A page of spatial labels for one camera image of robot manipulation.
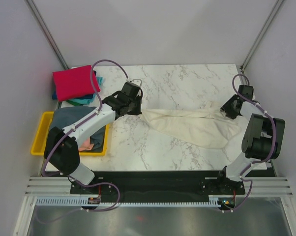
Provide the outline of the cream white t shirt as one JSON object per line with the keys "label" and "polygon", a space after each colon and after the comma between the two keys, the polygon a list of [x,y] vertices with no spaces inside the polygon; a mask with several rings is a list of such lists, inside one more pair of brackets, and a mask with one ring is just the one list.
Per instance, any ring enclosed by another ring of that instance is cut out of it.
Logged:
{"label": "cream white t shirt", "polygon": [[160,133],[207,149],[224,148],[241,131],[215,102],[192,111],[146,109],[140,118]]}

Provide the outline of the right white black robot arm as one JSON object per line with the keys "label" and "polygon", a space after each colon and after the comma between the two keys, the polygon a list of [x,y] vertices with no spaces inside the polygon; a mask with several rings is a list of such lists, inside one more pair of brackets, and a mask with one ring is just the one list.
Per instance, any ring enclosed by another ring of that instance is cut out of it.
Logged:
{"label": "right white black robot arm", "polygon": [[241,154],[218,174],[216,188],[222,194],[244,194],[243,180],[247,174],[258,164],[280,154],[285,121],[269,115],[253,100],[253,92],[252,86],[240,85],[236,94],[221,107],[228,118],[242,116],[248,120]]}

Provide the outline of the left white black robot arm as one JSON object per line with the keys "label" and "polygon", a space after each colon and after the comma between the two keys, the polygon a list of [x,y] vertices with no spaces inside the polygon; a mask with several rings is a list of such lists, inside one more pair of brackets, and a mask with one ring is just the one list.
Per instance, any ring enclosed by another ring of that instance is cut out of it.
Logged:
{"label": "left white black robot arm", "polygon": [[121,90],[100,99],[98,107],[80,120],[59,129],[52,128],[44,151],[42,175],[51,163],[60,173],[77,181],[87,193],[98,189],[95,174],[80,161],[79,148],[95,132],[124,115],[138,116],[141,112],[143,91],[133,82],[125,82]]}

